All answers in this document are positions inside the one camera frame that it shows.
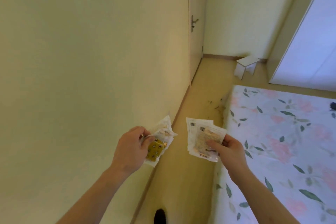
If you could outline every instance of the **floor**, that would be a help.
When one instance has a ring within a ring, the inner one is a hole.
[[[161,157],[148,193],[135,221],[152,223],[156,209],[163,208],[168,223],[207,223],[211,205],[214,163],[191,156],[187,151],[186,117],[214,120],[222,125],[220,100],[233,85],[245,85],[336,99],[336,92],[267,83],[265,64],[257,64],[253,76],[233,76],[236,62],[203,58],[173,127],[178,134]]]

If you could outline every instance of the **plastic packet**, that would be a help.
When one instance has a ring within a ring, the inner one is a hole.
[[[169,115],[164,117],[157,125],[150,129],[149,132],[154,136],[155,140],[148,147],[148,154],[145,163],[155,167],[159,162],[160,156],[168,149],[174,136],[177,136],[171,128],[171,121]]]
[[[192,119],[187,118],[187,130],[188,130],[188,151],[191,151],[195,145],[195,139],[196,139],[196,123],[202,123],[202,124],[211,124],[213,125],[213,120],[201,120],[201,119]]]
[[[213,124],[196,122],[196,131],[195,143],[192,145],[192,150],[190,150],[189,153],[199,158],[218,162],[217,151],[211,149],[206,144],[206,141],[214,140],[217,143],[222,144],[226,135],[226,129],[217,127]]]

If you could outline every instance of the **mattress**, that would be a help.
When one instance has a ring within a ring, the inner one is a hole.
[[[224,128],[248,165],[301,223],[336,223],[336,100],[234,86]],[[257,223],[221,162],[209,224]]]

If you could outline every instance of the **white door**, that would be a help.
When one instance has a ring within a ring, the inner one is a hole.
[[[206,0],[189,0],[189,80],[195,76],[202,58]]]

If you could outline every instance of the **bed sheet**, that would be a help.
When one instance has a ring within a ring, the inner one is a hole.
[[[234,86],[224,128],[250,169],[301,223],[336,223],[336,100]],[[209,224],[257,223],[221,162]]]

